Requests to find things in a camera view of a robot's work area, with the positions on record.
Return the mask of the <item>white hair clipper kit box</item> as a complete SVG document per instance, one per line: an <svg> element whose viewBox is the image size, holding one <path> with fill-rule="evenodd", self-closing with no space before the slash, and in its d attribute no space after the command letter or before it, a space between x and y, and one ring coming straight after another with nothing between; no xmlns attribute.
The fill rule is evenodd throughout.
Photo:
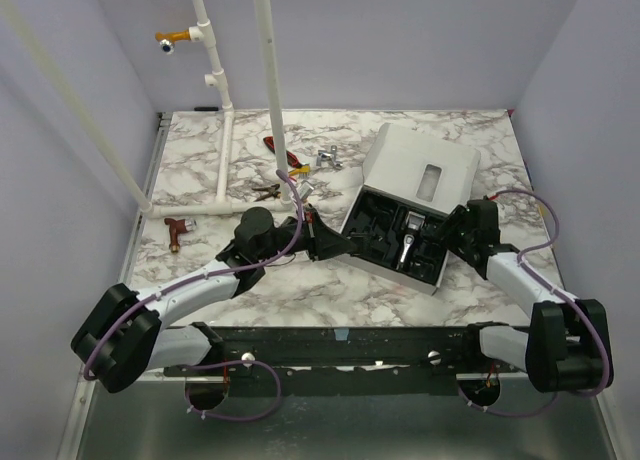
<svg viewBox="0 0 640 460"><path fill-rule="evenodd" d="M342 224L342 234L360 247L340 260L421 293L435 293L448 251L428 234L470 199L480 158L473 147L383 124L363 162L363 185ZM397 270L409 211L424 215L425 222L404 268Z"/></svg>

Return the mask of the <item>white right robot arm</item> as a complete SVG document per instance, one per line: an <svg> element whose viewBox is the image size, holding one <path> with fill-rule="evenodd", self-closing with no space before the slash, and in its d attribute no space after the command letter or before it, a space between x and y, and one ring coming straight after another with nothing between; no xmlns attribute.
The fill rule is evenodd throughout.
<svg viewBox="0 0 640 460"><path fill-rule="evenodd" d="M491 199L457 206L433 233L437 243L516 301L529 315L526 332L484 324L460 347L460 359L480 372L495 360L525 372L542 393L597 395L614 370L604 305L580 299L539 274L515 246L501 241L498 206Z"/></svg>

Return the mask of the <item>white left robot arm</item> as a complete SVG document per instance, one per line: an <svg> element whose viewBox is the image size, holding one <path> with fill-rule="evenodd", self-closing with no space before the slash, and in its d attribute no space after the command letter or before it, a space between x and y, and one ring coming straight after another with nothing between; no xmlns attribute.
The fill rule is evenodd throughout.
<svg viewBox="0 0 640 460"><path fill-rule="evenodd" d="M251 290L267 265L299 252L323 261L357 251L356 243L329 228L308 206L276 224L270 211L243 213L230 243L200 269L155 287L135 291L123 283L109 287L73 336L70 346L83 374L110 393L133 384L144 372L191 366L214 373L222 360L213 330L178 321L216 302Z"/></svg>

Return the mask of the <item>chrome faucet fitting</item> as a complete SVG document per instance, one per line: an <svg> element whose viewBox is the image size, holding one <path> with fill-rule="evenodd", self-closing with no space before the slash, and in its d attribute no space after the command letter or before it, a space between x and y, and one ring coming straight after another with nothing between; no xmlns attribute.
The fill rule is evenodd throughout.
<svg viewBox="0 0 640 460"><path fill-rule="evenodd" d="M341 169L343 163L338 159L338 148L332 145L328 150L319 150L316 155L316 166L322 167L324 164L330 165L334 169Z"/></svg>

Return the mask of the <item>brown garden faucet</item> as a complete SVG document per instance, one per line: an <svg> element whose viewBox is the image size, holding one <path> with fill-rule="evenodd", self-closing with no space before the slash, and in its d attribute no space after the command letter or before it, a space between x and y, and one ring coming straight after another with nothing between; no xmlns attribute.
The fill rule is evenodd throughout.
<svg viewBox="0 0 640 460"><path fill-rule="evenodd" d="M180 251L180 236L194 231L197 227L197 222L193 218L165 218L163 223L169 230L169 249L172 254L177 254Z"/></svg>

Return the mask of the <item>orange faucet on pipe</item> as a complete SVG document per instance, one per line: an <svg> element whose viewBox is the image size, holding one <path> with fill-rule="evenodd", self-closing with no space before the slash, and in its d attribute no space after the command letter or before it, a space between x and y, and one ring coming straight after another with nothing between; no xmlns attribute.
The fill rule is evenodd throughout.
<svg viewBox="0 0 640 460"><path fill-rule="evenodd" d="M174 52L175 45L178 42L190 42L191 34L189 30L166 33L157 32L154 38L162 52L169 55Z"/></svg>

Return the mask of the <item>yellow handled pliers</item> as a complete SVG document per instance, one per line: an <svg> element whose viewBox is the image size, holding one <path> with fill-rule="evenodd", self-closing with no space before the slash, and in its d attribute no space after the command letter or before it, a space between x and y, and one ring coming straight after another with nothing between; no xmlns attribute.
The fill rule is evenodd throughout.
<svg viewBox="0 0 640 460"><path fill-rule="evenodd" d="M279 199L281 195L280 185L278 183L253 187L252 191L257 194L257 197L254 199L255 202L276 200Z"/></svg>

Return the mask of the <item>white PVC pipe frame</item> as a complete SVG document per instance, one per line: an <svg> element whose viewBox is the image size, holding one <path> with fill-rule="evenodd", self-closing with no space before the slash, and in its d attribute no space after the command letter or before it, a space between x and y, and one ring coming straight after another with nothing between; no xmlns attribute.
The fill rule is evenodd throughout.
<svg viewBox="0 0 640 460"><path fill-rule="evenodd" d="M133 176L116 153L115 147L98 126L83 100L73 89L60 67L56 64L45 46L40 42L27 20L21 15L11 0L1 0L1 16L18 35L35 66L53 87L63 104L76 118L79 126L101 154L113 173L133 197L140 212L148 218L162 218L185 215L222 216L242 213L249 210L251 202L233 201L228 197L232 140L236 120L236 109L230 95L226 72L222 66L217 48L217 40L212 21L206 10L204 0L191 0L196 15L196 24L190 31L191 41L204 45L210 62L211 71L204 77L205 84L218 91L223 112L223 133L219 150L219 169L215 199L208 205L186 205L177 207L159 206L152 203L138 186ZM259 30L259 43L266 75L268 110L271 133L274 137L275 165L279 185L284 189L281 197L268 200L263 206L272 212L288 212L293 209L290 196L295 187L287 174L286 139L283 126L282 106L279 95L279 79L274 42L271 0L254 0L255 18Z"/></svg>

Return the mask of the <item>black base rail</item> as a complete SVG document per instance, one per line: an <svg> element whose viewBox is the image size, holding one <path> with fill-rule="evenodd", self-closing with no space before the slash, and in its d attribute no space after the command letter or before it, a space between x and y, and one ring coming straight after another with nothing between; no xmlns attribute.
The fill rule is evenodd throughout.
<svg viewBox="0 0 640 460"><path fill-rule="evenodd" d="M232 396L429 394L454 396L459 382L521 379L482 356L465 327L216 327L213 349L195 367L173 366L198 394Z"/></svg>

